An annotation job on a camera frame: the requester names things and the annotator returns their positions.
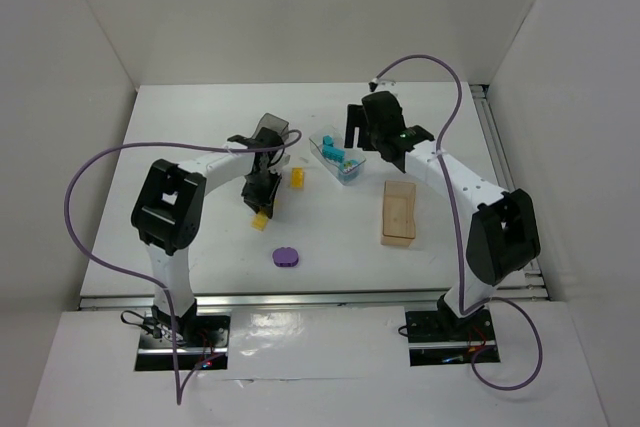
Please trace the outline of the long yellow lego brick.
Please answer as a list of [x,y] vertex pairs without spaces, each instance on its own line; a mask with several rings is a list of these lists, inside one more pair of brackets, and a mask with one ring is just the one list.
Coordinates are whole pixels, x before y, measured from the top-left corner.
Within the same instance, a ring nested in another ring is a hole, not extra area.
[[264,231],[266,226],[269,223],[269,217],[264,212],[256,213],[251,221],[251,227],[258,230]]

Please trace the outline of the short yellow lego brick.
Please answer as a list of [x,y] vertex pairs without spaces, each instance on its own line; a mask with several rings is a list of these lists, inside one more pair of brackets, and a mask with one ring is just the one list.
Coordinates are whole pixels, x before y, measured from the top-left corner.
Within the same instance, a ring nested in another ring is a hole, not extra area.
[[302,190],[305,186],[305,169],[301,167],[294,167],[291,170],[290,187],[297,190]]

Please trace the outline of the purple rounded lego brick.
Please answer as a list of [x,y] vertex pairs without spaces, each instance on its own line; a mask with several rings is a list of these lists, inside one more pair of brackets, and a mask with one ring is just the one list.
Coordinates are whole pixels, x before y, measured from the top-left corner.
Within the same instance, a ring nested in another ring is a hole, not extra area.
[[295,248],[279,247],[273,251],[272,260],[277,267],[291,268],[299,264],[300,257]]

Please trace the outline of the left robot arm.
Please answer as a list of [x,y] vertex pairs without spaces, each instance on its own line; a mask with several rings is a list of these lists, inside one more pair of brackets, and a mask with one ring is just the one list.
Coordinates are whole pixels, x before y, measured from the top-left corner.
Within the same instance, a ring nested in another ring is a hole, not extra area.
[[154,294],[152,315],[187,341],[197,337],[197,301],[190,283],[189,246],[196,238],[205,197],[218,187],[244,178],[243,202],[256,214],[273,217],[286,161],[277,147],[288,135],[259,127],[251,137],[228,139],[220,152],[172,163],[155,161],[134,205],[131,222],[147,246],[153,277],[165,285]]

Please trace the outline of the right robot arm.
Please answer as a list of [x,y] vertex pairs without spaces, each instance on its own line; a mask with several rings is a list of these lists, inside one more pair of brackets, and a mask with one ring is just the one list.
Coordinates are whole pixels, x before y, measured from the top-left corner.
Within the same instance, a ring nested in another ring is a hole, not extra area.
[[345,144],[379,153],[448,200],[458,278],[437,302],[444,328],[466,323],[508,275],[538,257],[541,247],[530,195],[490,183],[446,152],[440,136],[419,125],[407,126],[392,93],[374,92],[348,105]]

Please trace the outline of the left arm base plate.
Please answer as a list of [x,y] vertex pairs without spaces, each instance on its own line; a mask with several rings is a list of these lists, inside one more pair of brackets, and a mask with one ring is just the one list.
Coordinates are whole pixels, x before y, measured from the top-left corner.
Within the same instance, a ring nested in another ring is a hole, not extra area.
[[[171,331],[150,315],[125,310],[121,322],[141,330],[134,370],[160,372],[173,369]],[[227,314],[198,317],[195,332],[185,338],[176,337],[178,365],[181,371],[190,371],[202,362],[202,370],[226,370],[231,316]]]

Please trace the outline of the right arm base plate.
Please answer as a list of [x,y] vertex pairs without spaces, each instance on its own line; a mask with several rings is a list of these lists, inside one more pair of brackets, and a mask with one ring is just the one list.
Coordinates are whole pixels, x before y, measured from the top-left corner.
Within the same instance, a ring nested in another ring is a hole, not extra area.
[[500,354],[488,309],[454,330],[446,330],[436,311],[407,311],[405,324],[397,329],[408,341],[412,367],[499,363]]

